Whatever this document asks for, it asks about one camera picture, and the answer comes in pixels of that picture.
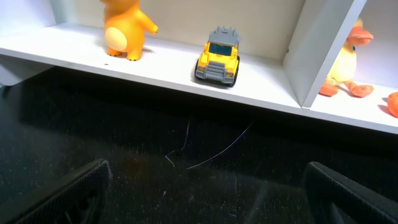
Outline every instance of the duck's beak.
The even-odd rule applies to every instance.
[[[347,38],[348,43],[352,45],[365,45],[373,40],[373,35],[362,27],[354,27]]]

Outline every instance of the yellow toy car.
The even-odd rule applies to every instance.
[[[213,80],[232,87],[239,70],[240,37],[236,30],[217,27],[209,36],[195,67],[195,78]]]

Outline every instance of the figurine's arm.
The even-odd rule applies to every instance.
[[[159,30],[157,25],[155,25],[154,22],[152,22],[151,19],[143,12],[139,11],[137,18],[146,31],[155,34]]]

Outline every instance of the toy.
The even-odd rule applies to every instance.
[[[391,93],[388,96],[388,110],[392,115],[398,118],[398,92]]]
[[[352,81],[356,69],[355,45],[366,45],[371,40],[373,40],[373,35],[363,29],[363,22],[358,19],[331,67],[319,94],[334,96],[338,93],[337,86],[342,83],[356,97],[362,98],[373,92],[373,86],[357,85]]]
[[[213,80],[230,87],[238,77],[240,37],[236,30],[217,27],[209,36],[205,50],[195,66],[195,77]]]
[[[127,52],[127,59],[139,60],[144,47],[144,31],[157,33],[158,27],[139,9],[139,0],[101,0],[105,3],[105,41],[110,56]]]

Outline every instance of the black countertop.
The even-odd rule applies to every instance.
[[[311,161],[398,201],[390,134],[64,68],[0,92],[0,204],[97,158],[113,173],[102,223],[312,223]]]

